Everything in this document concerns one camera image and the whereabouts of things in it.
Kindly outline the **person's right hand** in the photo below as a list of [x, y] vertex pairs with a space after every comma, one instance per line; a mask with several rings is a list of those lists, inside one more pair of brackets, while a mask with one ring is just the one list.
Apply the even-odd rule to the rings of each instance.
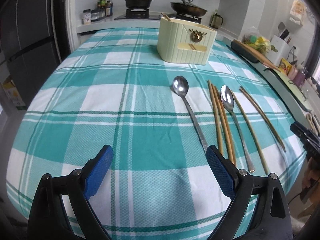
[[307, 168], [304, 172], [302, 180], [302, 189], [309, 188], [312, 185], [312, 180], [317, 181], [319, 178], [319, 165], [313, 158], [308, 161]]

